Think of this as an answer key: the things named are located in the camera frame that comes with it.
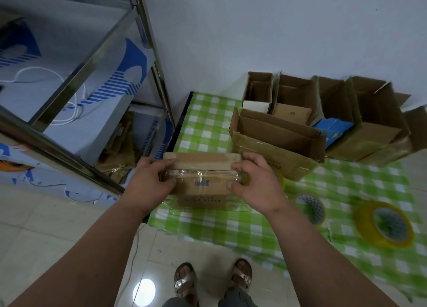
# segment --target blue package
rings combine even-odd
[[[313,127],[326,135],[326,148],[339,139],[345,131],[348,131],[354,123],[342,121],[337,118],[323,118]]]

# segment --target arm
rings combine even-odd
[[[125,193],[10,307],[113,306],[142,219],[175,186],[158,173],[173,160],[142,158]]]
[[[229,187],[269,221],[280,244],[301,306],[397,306],[356,269],[289,202],[265,159],[244,156],[234,168],[246,171],[251,184]]]

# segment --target hand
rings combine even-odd
[[[144,216],[151,213],[163,202],[176,184],[175,179],[164,182],[159,180],[159,173],[171,166],[174,161],[141,158],[119,202],[140,210]]]
[[[251,176],[251,183],[243,186],[232,181],[228,183],[229,189],[267,218],[276,211],[287,209],[290,202],[264,157],[250,152],[243,153],[243,156],[255,163],[244,160],[233,163],[232,167],[247,172]]]

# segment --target left hand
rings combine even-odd
[[[159,180],[159,173],[168,166],[172,166],[174,161],[141,158],[135,174],[119,201],[140,210],[144,216],[151,213],[163,202],[176,184],[175,179],[164,182]]]

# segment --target tile floor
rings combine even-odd
[[[413,156],[403,161],[427,224],[427,155]],[[85,231],[99,218],[103,210],[93,205],[67,202],[38,192],[2,186],[0,194],[0,306],[12,302],[43,272],[67,252]],[[173,274],[176,267],[190,261],[199,277],[200,306],[216,306],[226,287],[226,275],[238,255],[216,245],[188,242],[182,236],[168,235],[145,226],[140,230],[139,249],[129,284],[131,260],[136,239],[129,256],[120,291],[119,307],[131,307],[133,294],[142,279],[155,284],[155,296],[149,306],[161,306],[174,296]],[[253,264],[254,279],[251,296],[259,307],[299,306],[290,279]],[[427,300],[415,299],[413,304],[395,288],[378,286],[399,306],[426,306]],[[141,286],[134,307],[143,306],[139,297],[147,297],[149,286]]]

